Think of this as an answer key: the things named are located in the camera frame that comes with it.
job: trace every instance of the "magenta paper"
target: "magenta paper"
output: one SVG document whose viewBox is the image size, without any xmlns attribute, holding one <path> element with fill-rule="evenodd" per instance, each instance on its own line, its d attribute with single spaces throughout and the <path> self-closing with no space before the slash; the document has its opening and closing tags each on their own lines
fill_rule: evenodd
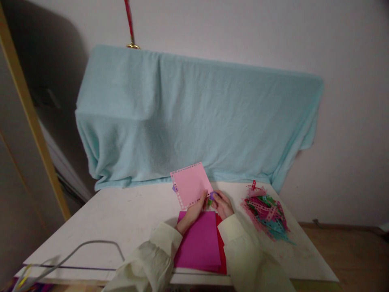
<svg viewBox="0 0 389 292">
<path fill-rule="evenodd" d="M 181 211 L 178 222 L 185 216 Z M 215 212 L 201 212 L 174 258 L 175 267 L 217 272 L 221 266 Z"/>
</svg>

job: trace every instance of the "sleeve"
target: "sleeve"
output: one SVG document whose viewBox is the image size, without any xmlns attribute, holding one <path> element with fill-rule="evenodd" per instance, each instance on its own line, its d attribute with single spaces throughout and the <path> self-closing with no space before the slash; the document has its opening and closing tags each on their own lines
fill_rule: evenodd
<svg viewBox="0 0 389 292">
<path fill-rule="evenodd" d="M 150 240 L 142 243 L 117 269 L 103 292 L 164 291 L 181 240 L 182 235 L 176 229 L 161 223 Z"/>
<path fill-rule="evenodd" d="M 250 236 L 234 214 L 218 226 L 236 291 L 296 291 L 280 264 Z"/>
</svg>

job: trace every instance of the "blanket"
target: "blanket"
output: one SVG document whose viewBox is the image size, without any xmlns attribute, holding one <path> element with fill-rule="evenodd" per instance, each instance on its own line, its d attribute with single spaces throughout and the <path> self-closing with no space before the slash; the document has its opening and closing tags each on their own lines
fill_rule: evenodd
<svg viewBox="0 0 389 292">
<path fill-rule="evenodd" d="M 279 192 L 314 139 L 320 77 L 99 45 L 76 120 L 96 190 L 170 181 L 202 162 L 210 180 Z"/>
</svg>

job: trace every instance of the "pile of paper strips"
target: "pile of paper strips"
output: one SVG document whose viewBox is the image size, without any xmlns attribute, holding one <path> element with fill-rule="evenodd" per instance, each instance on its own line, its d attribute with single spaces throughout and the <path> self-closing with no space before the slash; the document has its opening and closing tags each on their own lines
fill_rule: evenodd
<svg viewBox="0 0 389 292">
<path fill-rule="evenodd" d="M 248 197 L 242 202 L 242 207 L 258 231 L 264 231 L 274 241 L 282 239 L 293 243 L 286 234 L 290 230 L 280 202 L 269 196 L 265 189 L 255 187 L 255 181 L 249 189 Z"/>
</svg>

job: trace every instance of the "hanging rope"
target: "hanging rope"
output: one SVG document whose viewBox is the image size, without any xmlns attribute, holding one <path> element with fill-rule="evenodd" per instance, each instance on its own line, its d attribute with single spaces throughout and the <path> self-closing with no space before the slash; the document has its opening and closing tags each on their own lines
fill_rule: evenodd
<svg viewBox="0 0 389 292">
<path fill-rule="evenodd" d="M 124 4 L 126 5 L 128 25 L 130 26 L 130 35 L 131 35 L 131 44 L 128 44 L 127 47 L 131 49 L 141 49 L 135 44 L 134 38 L 134 29 L 133 29 L 133 19 L 131 17 L 131 8 L 130 8 L 130 0 L 124 0 Z"/>
</svg>

